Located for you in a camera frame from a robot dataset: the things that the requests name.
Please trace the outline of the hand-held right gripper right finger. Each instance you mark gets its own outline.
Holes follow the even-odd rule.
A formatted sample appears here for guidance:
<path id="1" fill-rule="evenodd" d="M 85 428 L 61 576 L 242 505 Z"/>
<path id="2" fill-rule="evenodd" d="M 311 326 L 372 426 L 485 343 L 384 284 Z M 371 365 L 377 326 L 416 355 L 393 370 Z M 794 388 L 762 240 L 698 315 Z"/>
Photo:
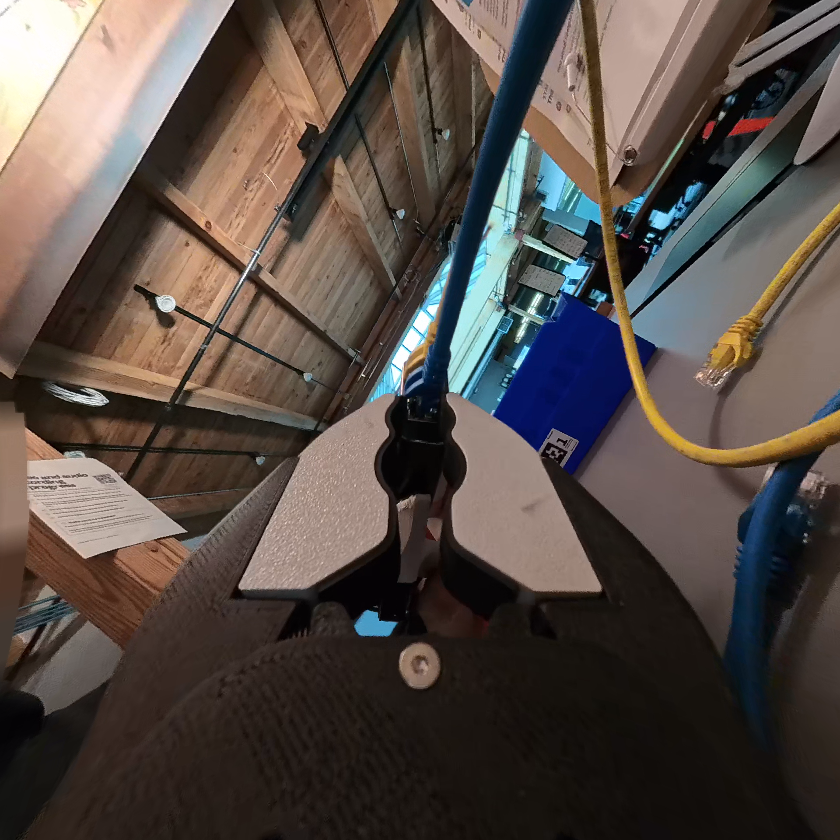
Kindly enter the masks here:
<path id="1" fill-rule="evenodd" d="M 462 396 L 445 398 L 442 573 L 465 601 L 599 597 L 602 583 L 538 452 Z"/>

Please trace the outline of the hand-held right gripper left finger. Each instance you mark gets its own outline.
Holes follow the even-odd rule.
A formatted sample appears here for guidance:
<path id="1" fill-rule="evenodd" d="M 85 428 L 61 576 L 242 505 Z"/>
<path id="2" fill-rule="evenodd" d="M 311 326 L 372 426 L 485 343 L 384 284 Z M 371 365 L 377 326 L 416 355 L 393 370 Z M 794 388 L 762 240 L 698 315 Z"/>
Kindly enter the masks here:
<path id="1" fill-rule="evenodd" d="M 238 583 L 243 597 L 379 602 L 397 584 L 396 501 L 382 474 L 396 402 L 365 404 L 302 452 Z"/>

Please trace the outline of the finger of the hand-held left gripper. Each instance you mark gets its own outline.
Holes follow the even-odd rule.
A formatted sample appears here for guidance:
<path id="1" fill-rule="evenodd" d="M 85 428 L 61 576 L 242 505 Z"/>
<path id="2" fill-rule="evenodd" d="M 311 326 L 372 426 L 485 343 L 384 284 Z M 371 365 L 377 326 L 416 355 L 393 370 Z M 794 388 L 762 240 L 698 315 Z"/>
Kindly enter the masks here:
<path id="1" fill-rule="evenodd" d="M 434 568 L 435 540 L 427 536 L 431 505 L 432 498 L 428 494 L 416 494 L 397 503 L 397 529 L 400 540 L 398 584 L 414 584 Z"/>

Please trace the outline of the grey ethernet splitter box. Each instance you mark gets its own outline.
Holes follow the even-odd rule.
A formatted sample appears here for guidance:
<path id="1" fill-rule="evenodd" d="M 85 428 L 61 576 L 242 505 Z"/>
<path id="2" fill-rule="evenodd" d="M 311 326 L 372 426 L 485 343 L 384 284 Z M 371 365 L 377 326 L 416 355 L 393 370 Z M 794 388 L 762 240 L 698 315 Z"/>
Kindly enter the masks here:
<path id="1" fill-rule="evenodd" d="M 443 475 L 445 415 L 443 404 L 428 406 L 416 396 L 398 396 L 388 416 L 393 436 L 381 468 L 396 501 L 433 497 Z"/>

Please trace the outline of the blue storage bin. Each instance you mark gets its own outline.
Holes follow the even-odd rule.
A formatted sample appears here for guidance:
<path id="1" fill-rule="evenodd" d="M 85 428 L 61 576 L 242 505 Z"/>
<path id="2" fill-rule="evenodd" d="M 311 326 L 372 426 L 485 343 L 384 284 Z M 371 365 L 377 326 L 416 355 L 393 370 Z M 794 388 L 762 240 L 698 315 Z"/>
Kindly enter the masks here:
<path id="1" fill-rule="evenodd" d="M 632 389 L 618 325 L 562 293 L 493 414 L 573 474 Z"/>

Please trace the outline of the dark-edged grey desk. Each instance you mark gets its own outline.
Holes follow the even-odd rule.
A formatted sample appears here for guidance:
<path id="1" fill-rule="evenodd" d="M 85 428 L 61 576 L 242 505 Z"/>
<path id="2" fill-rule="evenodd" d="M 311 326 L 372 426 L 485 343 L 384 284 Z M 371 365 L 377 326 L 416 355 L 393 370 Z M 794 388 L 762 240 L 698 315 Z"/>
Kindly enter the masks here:
<path id="1" fill-rule="evenodd" d="M 685 222 L 626 288 L 632 315 L 641 312 L 699 257 L 766 197 L 793 167 L 795 153 L 837 61 L 838 36 L 813 73 L 798 87 Z"/>

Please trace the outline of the person's left hand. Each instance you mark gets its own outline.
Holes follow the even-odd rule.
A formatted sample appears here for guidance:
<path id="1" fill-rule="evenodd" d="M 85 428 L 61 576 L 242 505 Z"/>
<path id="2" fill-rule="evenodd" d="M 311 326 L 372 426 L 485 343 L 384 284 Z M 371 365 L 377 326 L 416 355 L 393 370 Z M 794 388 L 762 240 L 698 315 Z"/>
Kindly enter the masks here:
<path id="1" fill-rule="evenodd" d="M 436 572 L 423 579 L 416 599 L 416 612 L 427 632 L 434 636 L 483 638 L 488 632 L 487 619 L 458 601 Z"/>

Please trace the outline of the printed paper notice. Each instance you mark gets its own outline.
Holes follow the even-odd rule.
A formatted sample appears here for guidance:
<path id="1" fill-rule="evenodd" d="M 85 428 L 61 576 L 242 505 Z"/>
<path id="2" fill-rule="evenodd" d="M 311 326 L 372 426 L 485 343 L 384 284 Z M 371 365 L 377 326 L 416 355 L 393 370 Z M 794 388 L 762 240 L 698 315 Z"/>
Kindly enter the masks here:
<path id="1" fill-rule="evenodd" d="M 33 459 L 27 470 L 31 513 L 84 560 L 186 532 L 96 459 Z"/>

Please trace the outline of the distant instruction board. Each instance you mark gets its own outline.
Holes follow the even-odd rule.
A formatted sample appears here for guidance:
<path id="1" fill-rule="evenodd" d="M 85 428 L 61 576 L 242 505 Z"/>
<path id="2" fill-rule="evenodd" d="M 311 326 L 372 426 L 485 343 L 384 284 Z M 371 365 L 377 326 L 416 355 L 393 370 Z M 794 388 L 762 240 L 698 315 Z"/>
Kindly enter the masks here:
<path id="1" fill-rule="evenodd" d="M 588 247 L 584 237 L 558 224 L 547 229 L 542 242 L 572 262 L 582 257 Z"/>
<path id="2" fill-rule="evenodd" d="M 555 298 L 560 293 L 566 281 L 563 273 L 535 265 L 526 267 L 518 279 L 519 285 L 539 291 L 550 298 Z"/>

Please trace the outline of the ceiling track lights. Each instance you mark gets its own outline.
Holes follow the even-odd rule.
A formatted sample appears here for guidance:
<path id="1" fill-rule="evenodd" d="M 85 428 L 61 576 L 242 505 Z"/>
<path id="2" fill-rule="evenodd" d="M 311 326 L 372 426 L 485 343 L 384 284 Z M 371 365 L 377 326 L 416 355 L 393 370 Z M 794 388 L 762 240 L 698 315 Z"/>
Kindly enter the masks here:
<path id="1" fill-rule="evenodd" d="M 318 140 L 319 132 L 315 128 L 315 126 L 307 123 L 307 129 L 314 130 L 313 136 L 316 138 L 316 140 Z M 342 189 L 344 189 L 344 187 L 347 187 L 347 189 L 344 190 L 344 192 L 341 192 L 341 190 L 339 190 L 339 192 L 341 193 L 339 197 L 346 197 L 348 199 L 348 201 L 346 202 L 348 204 L 348 207 L 350 208 L 350 210 L 354 210 L 355 205 L 350 201 L 350 199 L 353 196 L 355 196 L 356 199 L 359 199 L 359 197 L 354 191 L 354 184 L 352 183 L 352 179 L 350 178 L 350 175 L 347 175 L 346 173 L 345 175 L 341 175 L 341 172 L 339 171 L 340 160 L 338 156 L 334 159 L 334 161 L 331 159 L 330 162 L 327 162 L 327 158 L 325 156 L 326 152 L 320 148 L 320 142 L 321 141 L 318 140 L 312 146 L 313 149 L 316 146 L 318 147 L 317 153 L 311 153 L 314 156 L 311 159 L 308 159 L 308 161 L 302 167 L 300 176 L 301 178 L 303 178 L 304 175 L 318 175 L 319 173 L 322 173 L 324 167 L 326 167 L 326 169 L 329 170 L 327 174 L 330 175 L 330 177 L 327 178 L 328 186 L 339 186 Z M 225 303 L 223 304 L 218 315 L 216 315 L 216 318 L 213 322 L 203 320 L 195 314 L 179 307 L 172 296 L 156 296 L 147 288 L 140 286 L 134 287 L 135 291 L 145 295 L 147 300 L 150 302 L 151 306 L 157 312 L 162 314 L 175 312 L 186 316 L 188 319 L 193 320 L 200 326 L 205 327 L 206 334 L 202 339 L 198 350 L 195 352 L 191 362 L 187 365 L 186 371 L 182 375 L 182 378 L 177 382 L 173 394 L 164 403 L 164 408 L 161 411 L 161 415 L 159 419 L 155 421 L 148 437 L 146 438 L 142 447 L 140 448 L 140 453 L 136 455 L 134 462 L 132 463 L 131 470 L 129 471 L 130 476 L 133 476 L 136 473 L 137 469 L 139 469 L 141 465 L 142 460 L 149 453 L 170 454 L 175 452 L 175 449 L 172 447 L 156 448 L 153 446 L 153 444 L 155 443 L 156 438 L 158 438 L 163 428 L 167 425 L 170 425 L 172 421 L 171 415 L 173 414 L 176 407 L 181 404 L 181 399 L 184 396 L 184 394 L 186 394 L 186 387 L 190 384 L 190 380 L 193 373 L 197 369 L 197 366 L 199 365 L 200 361 L 203 359 L 204 354 L 209 348 L 211 342 L 215 339 L 215 337 L 218 334 L 222 334 L 224 338 L 227 338 L 233 341 L 234 343 L 238 343 L 246 347 L 247 350 L 251 350 L 257 353 L 258 355 L 267 358 L 269 361 L 273 361 L 277 364 L 280 364 L 280 366 L 289 369 L 293 373 L 296 373 L 301 378 L 309 382 L 309 380 L 307 379 L 308 374 L 305 375 L 305 371 L 299 370 L 297 367 L 281 360 L 279 357 L 276 357 L 275 355 L 272 355 L 267 351 L 263 351 L 261 348 L 257 347 L 252 343 L 246 342 L 244 339 L 240 339 L 237 334 L 233 334 L 231 332 L 223 330 L 223 322 L 226 319 L 229 310 L 231 309 L 231 307 L 233 307 L 233 304 L 237 299 L 239 293 L 244 288 L 247 280 L 252 280 L 254 282 L 259 281 L 257 285 L 259 286 L 259 284 L 261 283 L 261 288 L 263 288 L 264 291 L 268 291 L 269 293 L 271 293 L 271 295 L 273 295 L 278 300 L 281 306 L 288 310 L 293 316 L 295 316 L 295 318 L 298 321 L 303 322 L 304 325 L 308 327 L 310 332 L 317 333 L 320 336 L 320 338 L 326 341 L 327 343 L 332 342 L 331 345 L 335 344 L 335 346 L 338 347 L 339 351 L 348 349 L 345 348 L 342 342 L 338 341 L 337 339 L 333 341 L 334 337 L 331 333 L 327 331 L 326 327 L 323 327 L 320 321 L 316 322 L 316 319 L 310 314 L 308 314 L 308 311 L 304 311 L 301 307 L 301 304 L 294 302 L 291 298 L 290 293 L 286 293 L 281 288 L 272 285 L 275 283 L 275 281 L 273 280 L 273 276 L 270 276 L 270 273 L 267 271 L 267 269 L 264 270 L 263 266 L 259 263 L 259 260 L 263 256 L 266 247 L 268 246 L 270 240 L 272 239 L 273 235 L 278 230 L 278 228 L 281 226 L 281 224 L 284 222 L 293 221 L 292 217 L 294 213 L 298 210 L 298 204 L 296 203 L 296 195 L 298 194 L 298 188 L 301 187 L 302 184 L 301 178 L 298 178 L 298 180 L 293 183 L 292 188 L 290 189 L 290 192 L 288 193 L 287 197 L 284 198 L 282 202 L 275 205 L 274 216 L 271 222 L 269 223 L 268 227 L 266 228 L 266 231 L 262 235 L 262 238 L 259 241 L 259 245 L 256 248 L 247 248 L 244 245 L 241 246 L 242 249 L 248 252 L 248 258 L 246 262 L 242 264 L 242 271 L 240 273 L 240 276 L 236 280 L 233 289 L 230 291 Z M 231 239 L 230 242 L 233 244 L 230 247 L 228 247 L 228 245 L 225 244 L 227 240 L 222 241 L 221 238 L 216 237 L 216 233 L 214 231 L 216 231 L 217 229 L 210 225 L 208 219 L 206 220 L 206 225 L 203 222 L 199 224 L 200 220 L 198 220 L 198 216 L 195 213 L 193 213 L 193 211 L 190 209 L 191 207 L 193 207 L 193 204 L 188 202 L 186 196 L 182 194 L 178 189 L 176 189 L 173 184 L 167 181 L 157 169 L 155 169 L 153 166 L 147 166 L 143 168 L 142 172 L 140 172 L 139 168 L 135 174 L 135 180 L 148 194 L 152 195 L 152 197 L 155 198 L 155 200 L 159 201 L 159 204 L 161 204 L 164 207 L 164 209 L 166 209 L 167 212 L 169 212 L 170 215 L 172 215 L 175 218 L 176 221 L 180 219 L 182 222 L 185 223 L 195 223 L 194 227 L 197 225 L 196 235 L 199 235 L 199 238 L 207 234 L 207 236 L 209 237 L 208 242 L 210 246 L 212 246 L 213 248 L 218 246 L 216 250 L 219 251 L 221 256 L 226 258 L 230 257 L 233 260 L 233 262 L 236 265 L 238 265 L 238 257 L 234 255 L 234 252 L 233 250 L 231 250 L 231 248 L 234 245 L 236 245 L 237 248 L 239 248 L 239 243 Z M 361 213 L 361 211 L 364 210 L 364 207 L 361 204 L 361 200 L 359 199 L 356 203 L 360 205 Z M 387 305 L 389 305 L 391 302 L 396 302 L 397 297 L 399 297 L 397 295 L 397 292 L 400 292 L 401 295 L 406 294 L 407 284 L 410 279 L 410 275 L 412 274 L 412 272 L 414 272 L 414 274 L 418 272 L 418 269 L 414 266 L 414 261 L 415 257 L 419 257 L 420 249 L 422 248 L 423 243 L 428 239 L 428 231 L 427 229 L 423 228 L 417 220 L 415 220 L 415 228 L 416 236 L 419 239 L 419 244 L 416 253 L 413 255 L 412 260 L 410 260 L 409 264 L 406 266 L 402 278 L 396 282 L 393 289 L 389 292 L 389 297 L 386 299 L 385 307 L 383 308 L 381 314 L 385 314 Z M 432 245 L 435 245 L 435 236 L 431 237 L 431 239 L 428 239 L 428 241 L 431 242 Z"/>

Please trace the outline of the cardboard-backed instruction sheet board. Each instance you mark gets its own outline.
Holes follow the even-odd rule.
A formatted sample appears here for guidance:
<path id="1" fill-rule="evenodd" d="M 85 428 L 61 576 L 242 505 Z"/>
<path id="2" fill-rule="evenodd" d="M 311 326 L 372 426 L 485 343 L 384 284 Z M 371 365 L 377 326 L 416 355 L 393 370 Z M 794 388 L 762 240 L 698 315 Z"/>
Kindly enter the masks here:
<path id="1" fill-rule="evenodd" d="M 647 190 L 769 2 L 434 2 L 497 100 L 467 217 L 489 211 L 526 129 L 561 171 L 619 207 Z"/>

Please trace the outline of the white board stand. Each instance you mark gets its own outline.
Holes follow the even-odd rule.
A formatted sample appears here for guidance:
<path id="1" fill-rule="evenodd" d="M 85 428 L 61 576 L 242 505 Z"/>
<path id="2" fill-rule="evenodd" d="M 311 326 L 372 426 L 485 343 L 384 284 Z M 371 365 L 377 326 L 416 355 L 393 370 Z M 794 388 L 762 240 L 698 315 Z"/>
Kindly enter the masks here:
<path id="1" fill-rule="evenodd" d="M 772 67 L 782 58 L 808 46 L 820 36 L 838 33 L 839 2 L 820 1 L 795 14 L 781 25 L 751 39 L 732 59 L 728 74 L 715 92 L 727 95 L 756 73 Z M 823 84 L 804 137 L 793 163 L 803 165 L 823 152 L 839 134 L 839 58 L 828 60 Z"/>

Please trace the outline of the wooden post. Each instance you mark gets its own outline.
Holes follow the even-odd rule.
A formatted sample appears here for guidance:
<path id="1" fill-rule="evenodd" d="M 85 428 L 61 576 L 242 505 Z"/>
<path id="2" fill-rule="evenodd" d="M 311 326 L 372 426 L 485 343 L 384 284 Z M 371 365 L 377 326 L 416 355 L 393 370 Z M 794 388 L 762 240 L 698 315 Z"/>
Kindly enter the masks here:
<path id="1" fill-rule="evenodd" d="M 26 429 L 28 461 L 63 456 Z M 89 623 L 124 648 L 186 561 L 178 537 L 82 559 L 29 513 L 25 565 Z"/>

